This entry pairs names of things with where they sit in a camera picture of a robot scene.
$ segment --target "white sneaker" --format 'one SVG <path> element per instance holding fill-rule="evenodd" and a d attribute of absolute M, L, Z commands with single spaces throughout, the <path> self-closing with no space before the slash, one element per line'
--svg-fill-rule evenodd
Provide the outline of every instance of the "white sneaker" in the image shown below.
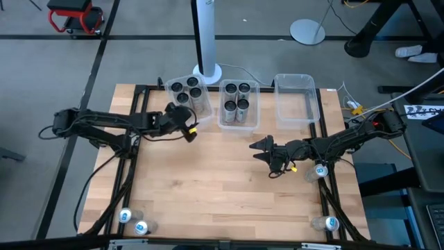
<path fill-rule="evenodd" d="M 409 62 L 413 63 L 436 63 L 437 60 L 437 53 L 422 53 L 418 56 L 412 56 L 408 59 Z"/>
<path fill-rule="evenodd" d="M 411 47 L 400 47 L 400 48 L 396 49 L 395 56 L 397 58 L 406 58 L 406 57 L 410 57 L 410 56 L 417 56 L 417 55 L 421 54 L 421 51 L 422 51 L 421 45 L 416 45 L 416 46 L 411 46 Z"/>

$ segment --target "black can lid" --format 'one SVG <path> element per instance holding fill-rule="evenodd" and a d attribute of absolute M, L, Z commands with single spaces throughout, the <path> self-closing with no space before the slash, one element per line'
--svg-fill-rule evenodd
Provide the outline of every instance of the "black can lid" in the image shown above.
<path fill-rule="evenodd" d="M 179 103 L 186 103 L 188 101 L 189 97 L 188 94 L 180 93 L 178 94 L 178 102 Z"/>
<path fill-rule="evenodd" d="M 248 91 L 250 91 L 250 86 L 248 83 L 241 83 L 241 85 L 239 85 L 239 91 L 243 92 L 243 93 L 247 93 Z"/>
<path fill-rule="evenodd" d="M 190 91 L 189 94 L 191 95 L 191 97 L 193 98 L 198 98 L 201 94 L 202 94 L 202 90 L 200 90 L 200 88 L 198 87 L 193 87 Z"/>
<path fill-rule="evenodd" d="M 199 83 L 199 81 L 197 80 L 196 77 L 190 77 L 190 78 L 188 78 L 188 80 L 187 80 L 187 85 L 188 85 L 189 87 L 194 87 L 194 86 L 196 86 L 198 83 Z"/>
<path fill-rule="evenodd" d="M 233 101 L 227 101 L 224 106 L 225 106 L 225 109 L 228 111 L 235 111 L 236 110 L 236 103 Z"/>
<path fill-rule="evenodd" d="M 182 90 L 182 88 L 182 83 L 173 83 L 173 85 L 171 86 L 171 90 L 173 90 L 174 92 L 179 92 Z"/>
<path fill-rule="evenodd" d="M 237 91 L 237 87 L 236 87 L 236 85 L 234 85 L 234 84 L 232 84 L 232 83 L 229 83 L 229 84 L 227 84 L 227 85 L 225 86 L 225 90 L 226 90 L 228 93 L 232 94 L 232 93 L 235 93 L 235 92 Z"/>
<path fill-rule="evenodd" d="M 247 100 L 245 100 L 245 99 L 240 99 L 240 100 L 238 100 L 237 101 L 237 106 L 240 108 L 240 109 L 247 109 L 248 107 L 249 107 L 249 103 L 248 103 L 248 101 Z"/>

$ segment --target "clear plastic container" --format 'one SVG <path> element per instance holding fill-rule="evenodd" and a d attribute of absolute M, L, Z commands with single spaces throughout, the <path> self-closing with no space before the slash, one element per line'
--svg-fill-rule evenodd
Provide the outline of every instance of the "clear plastic container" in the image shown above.
<path fill-rule="evenodd" d="M 195 78 L 197 82 L 190 81 L 191 78 Z M 190 91 L 194 88 L 198 88 L 200 90 L 200 97 L 193 98 L 191 96 Z M 175 105 L 189 106 L 194 110 L 199 122 L 198 128 L 202 129 L 211 124 L 211 119 L 214 116 L 214 109 L 210 102 L 210 95 L 208 94 L 207 86 L 199 75 L 193 74 L 171 79 L 165 83 L 165 91 L 168 94 L 170 101 L 174 102 Z M 188 96 L 188 101 L 179 103 L 178 96 L 182 93 L 185 93 Z"/>
<path fill-rule="evenodd" d="M 316 87 L 306 74 L 278 74 L 275 82 L 276 126 L 301 129 L 319 120 Z"/>
<path fill-rule="evenodd" d="M 227 122 L 230 120 L 227 116 L 230 115 L 225 111 L 226 101 L 232 100 L 232 95 L 225 93 L 225 87 L 228 84 L 234 84 L 237 87 L 237 95 L 235 97 L 235 102 L 237 104 L 238 99 L 245 97 L 248 101 L 248 112 L 245 118 L 241 118 L 241 115 L 236 114 L 236 118 L 233 122 Z M 250 86 L 249 93 L 239 92 L 239 86 L 242 83 L 246 83 Z M 218 109 L 218 119 L 217 124 L 222 129 L 224 133 L 235 133 L 242 136 L 250 136 L 253 131 L 259 128 L 260 124 L 260 94 L 259 94 L 259 83 L 255 81 L 246 80 L 223 80 L 219 86 L 219 109 Z"/>

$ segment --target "red stool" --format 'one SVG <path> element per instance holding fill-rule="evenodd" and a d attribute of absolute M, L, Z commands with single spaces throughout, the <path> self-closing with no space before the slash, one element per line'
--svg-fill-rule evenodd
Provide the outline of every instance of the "red stool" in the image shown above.
<path fill-rule="evenodd" d="M 50 0 L 48 20 L 57 32 L 73 33 L 73 30 L 84 30 L 87 34 L 100 35 L 99 26 L 105 21 L 103 11 L 99 7 L 92 7 L 91 0 Z M 52 16 L 68 17 L 62 28 L 58 28 Z"/>

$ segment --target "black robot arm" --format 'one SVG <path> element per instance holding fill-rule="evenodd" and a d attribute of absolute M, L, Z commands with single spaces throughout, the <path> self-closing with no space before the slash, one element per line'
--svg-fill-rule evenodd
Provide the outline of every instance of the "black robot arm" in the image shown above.
<path fill-rule="evenodd" d="M 295 160 L 311 159 L 324 165 L 336 162 L 347 149 L 360 147 L 373 138 L 396 138 L 404 133 L 405 128 L 397 112 L 374 112 L 360 124 L 329 137 L 293 140 L 281 146 L 274 143 L 273 136 L 268 135 L 251 144 L 250 148 L 264 151 L 253 157 L 266 162 L 271 173 L 279 174 Z"/>
<path fill-rule="evenodd" d="M 52 131 L 60 138 L 78 135 L 87 138 L 95 147 L 108 145 L 121 157 L 128 158 L 131 149 L 131 137 L 127 135 L 113 135 L 95 126 L 124 128 L 140 136 L 149 135 L 152 138 L 180 131 L 188 142 L 197 136 L 196 119 L 188 126 L 186 121 L 196 114 L 184 106 L 175 106 L 168 103 L 165 113 L 142 112 L 133 115 L 119 115 L 108 112 L 78 110 L 71 108 L 62 110 L 54 115 Z"/>

